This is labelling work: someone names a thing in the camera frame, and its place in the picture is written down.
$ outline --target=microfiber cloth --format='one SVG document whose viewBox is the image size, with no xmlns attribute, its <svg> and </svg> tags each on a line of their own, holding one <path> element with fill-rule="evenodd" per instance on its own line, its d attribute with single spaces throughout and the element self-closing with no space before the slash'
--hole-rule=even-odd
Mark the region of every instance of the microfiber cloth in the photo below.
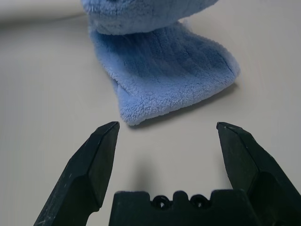
<svg viewBox="0 0 301 226">
<path fill-rule="evenodd" d="M 90 24 L 102 34 L 151 32 L 218 0 L 82 0 Z"/>
<path fill-rule="evenodd" d="M 209 98 L 231 85 L 239 73 L 236 60 L 222 45 L 179 22 L 126 35 L 100 33 L 99 26 L 90 22 L 89 33 L 96 56 L 112 79 L 121 118 L 129 125 Z"/>
</svg>

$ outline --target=screw hole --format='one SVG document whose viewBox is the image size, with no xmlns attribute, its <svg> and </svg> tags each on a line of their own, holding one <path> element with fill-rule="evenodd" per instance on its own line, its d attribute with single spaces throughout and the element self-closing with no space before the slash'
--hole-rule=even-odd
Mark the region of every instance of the screw hole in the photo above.
<svg viewBox="0 0 301 226">
<path fill-rule="evenodd" d="M 171 206 L 169 199 L 163 195 L 155 197 L 151 204 L 160 210 L 167 210 Z"/>
<path fill-rule="evenodd" d="M 208 209 L 210 207 L 210 201 L 200 194 L 194 195 L 190 202 L 197 209 Z"/>
</svg>

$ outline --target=beige background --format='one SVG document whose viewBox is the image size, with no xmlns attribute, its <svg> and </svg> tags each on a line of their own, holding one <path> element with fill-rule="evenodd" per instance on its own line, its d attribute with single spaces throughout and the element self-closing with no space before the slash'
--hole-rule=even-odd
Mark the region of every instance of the beige background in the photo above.
<svg viewBox="0 0 301 226">
<path fill-rule="evenodd" d="M 65 16 L 80 13 L 78 2 L 68 4 Z M 236 85 L 201 104 L 137 128 L 121 123 L 104 206 L 88 226 L 108 225 L 119 190 L 209 198 L 213 189 L 230 188 L 217 121 L 250 131 L 301 191 L 300 10 L 297 0 L 221 0 L 191 18 L 194 32 L 223 44 L 242 73 Z M 120 121 L 86 20 L 0 30 L 2 226 L 33 225 L 73 153 L 98 126 Z"/>
<path fill-rule="evenodd" d="M 0 0 L 0 23 L 58 19 L 83 13 L 80 0 Z"/>
</svg>

